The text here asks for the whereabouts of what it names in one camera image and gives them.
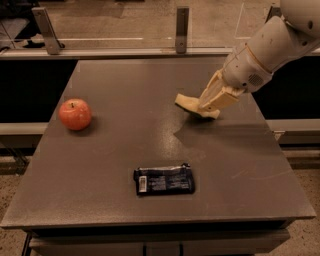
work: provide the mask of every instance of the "table surface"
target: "table surface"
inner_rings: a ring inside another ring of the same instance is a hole
[[[86,100],[83,131],[53,114],[4,228],[294,220],[315,212],[251,94],[201,121],[174,105],[199,97],[224,57],[79,61],[60,104]],[[191,195],[138,197],[133,170],[191,165]]]

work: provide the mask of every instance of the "apple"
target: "apple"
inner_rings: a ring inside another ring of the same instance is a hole
[[[91,122],[91,109],[82,99],[69,99],[59,108],[60,121],[70,130],[79,131]]]

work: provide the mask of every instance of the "speckled floor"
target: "speckled floor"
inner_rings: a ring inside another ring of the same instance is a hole
[[[284,149],[288,161],[306,192],[317,215],[320,215],[320,149]],[[6,168],[0,168],[0,221],[18,187],[22,176],[13,173],[13,169],[6,163]],[[312,220],[298,220],[288,228],[291,239],[276,248],[270,256],[318,256],[320,255],[320,218]],[[20,256],[26,234],[22,231],[5,231],[0,229],[0,255]]]

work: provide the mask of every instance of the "gray table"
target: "gray table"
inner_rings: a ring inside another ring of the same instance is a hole
[[[72,132],[53,114],[2,227],[31,232],[43,255],[254,253],[288,239],[285,227],[315,212],[251,94],[211,122],[174,105],[223,60],[80,61],[58,107],[83,98],[93,122]],[[194,194],[136,196],[134,169],[183,162]]]

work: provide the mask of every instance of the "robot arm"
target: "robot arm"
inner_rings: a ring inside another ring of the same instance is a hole
[[[220,109],[255,92],[276,70],[320,45],[320,1],[282,0],[283,17],[271,18],[250,40],[228,55],[199,99],[178,94],[176,104],[201,117],[216,119]]]

